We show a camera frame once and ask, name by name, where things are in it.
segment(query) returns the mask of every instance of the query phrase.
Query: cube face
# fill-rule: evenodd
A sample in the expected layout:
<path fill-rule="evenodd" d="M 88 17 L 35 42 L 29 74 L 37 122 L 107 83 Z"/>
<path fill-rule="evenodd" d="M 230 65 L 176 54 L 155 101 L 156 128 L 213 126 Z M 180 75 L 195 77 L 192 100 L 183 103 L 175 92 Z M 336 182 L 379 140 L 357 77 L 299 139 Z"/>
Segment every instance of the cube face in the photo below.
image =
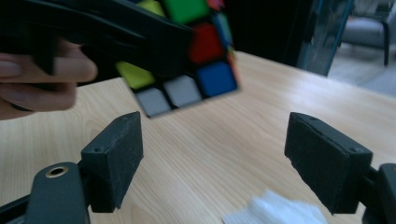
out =
<path fill-rule="evenodd" d="M 207 16 L 210 12 L 206 0 L 163 0 L 173 21 L 186 24 Z"/>
<path fill-rule="evenodd" d="M 139 6 L 168 16 L 194 31 L 191 45 L 186 49 L 185 70 L 181 74 L 161 77 L 161 74 L 132 64 L 117 64 L 118 71 L 148 117 L 237 90 L 231 51 L 233 41 L 222 0 L 144 0 Z"/>

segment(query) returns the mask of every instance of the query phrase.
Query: green sticker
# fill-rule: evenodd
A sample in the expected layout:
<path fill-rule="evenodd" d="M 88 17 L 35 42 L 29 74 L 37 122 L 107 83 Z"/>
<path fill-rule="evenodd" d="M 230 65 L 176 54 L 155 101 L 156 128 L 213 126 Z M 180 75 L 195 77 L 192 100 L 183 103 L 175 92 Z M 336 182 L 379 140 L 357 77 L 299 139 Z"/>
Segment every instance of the green sticker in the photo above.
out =
<path fill-rule="evenodd" d="M 140 89 L 155 82 L 154 76 L 147 70 L 126 62 L 116 64 L 117 70 L 133 89 Z"/>
<path fill-rule="evenodd" d="M 164 0 L 173 21 L 188 23 L 209 14 L 206 0 Z"/>

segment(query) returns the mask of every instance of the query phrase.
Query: blue sticker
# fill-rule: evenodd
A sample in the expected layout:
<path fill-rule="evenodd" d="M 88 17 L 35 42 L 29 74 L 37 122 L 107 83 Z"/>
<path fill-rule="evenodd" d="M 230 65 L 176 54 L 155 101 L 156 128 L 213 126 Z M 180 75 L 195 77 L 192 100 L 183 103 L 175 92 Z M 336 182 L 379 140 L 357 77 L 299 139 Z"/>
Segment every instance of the blue sticker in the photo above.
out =
<path fill-rule="evenodd" d="M 216 29 L 218 30 L 221 44 L 228 48 L 233 44 L 233 37 L 231 35 L 230 26 L 227 22 L 225 15 L 219 13 L 213 16 L 213 22 L 215 23 Z"/>
<path fill-rule="evenodd" d="M 236 89 L 233 70 L 227 63 L 213 63 L 197 71 L 204 93 L 216 96 Z"/>

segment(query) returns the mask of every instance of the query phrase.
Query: human hand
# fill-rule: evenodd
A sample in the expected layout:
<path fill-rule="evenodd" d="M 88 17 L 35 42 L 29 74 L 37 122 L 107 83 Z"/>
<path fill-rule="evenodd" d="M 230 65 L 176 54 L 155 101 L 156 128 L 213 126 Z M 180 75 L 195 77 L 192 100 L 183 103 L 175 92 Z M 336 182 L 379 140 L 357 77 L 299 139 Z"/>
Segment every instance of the human hand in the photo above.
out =
<path fill-rule="evenodd" d="M 0 53 L 0 120 L 37 112 L 66 110 L 76 101 L 78 82 L 96 77 L 96 65 L 75 45 L 60 40 L 54 76 L 45 74 L 30 55 Z M 47 90 L 29 85 L 45 83 Z M 17 105 L 32 111 L 20 111 Z"/>

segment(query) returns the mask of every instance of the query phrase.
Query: wooden table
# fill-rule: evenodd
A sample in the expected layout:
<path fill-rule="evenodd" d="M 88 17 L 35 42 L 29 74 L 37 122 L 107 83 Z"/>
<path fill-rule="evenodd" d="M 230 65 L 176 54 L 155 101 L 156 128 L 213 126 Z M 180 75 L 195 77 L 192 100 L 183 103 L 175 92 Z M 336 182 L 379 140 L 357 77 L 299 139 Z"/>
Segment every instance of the wooden table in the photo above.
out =
<path fill-rule="evenodd" d="M 145 158 L 121 210 L 92 223 L 221 223 L 271 189 L 331 214 L 284 156 L 291 111 L 329 123 L 374 153 L 373 166 L 396 162 L 396 100 L 245 53 L 242 89 L 156 119 L 143 116 Z M 0 121 L 0 204 L 30 192 L 35 174 L 79 152 L 113 119 L 139 110 L 121 79 L 82 87 L 75 108 Z"/>

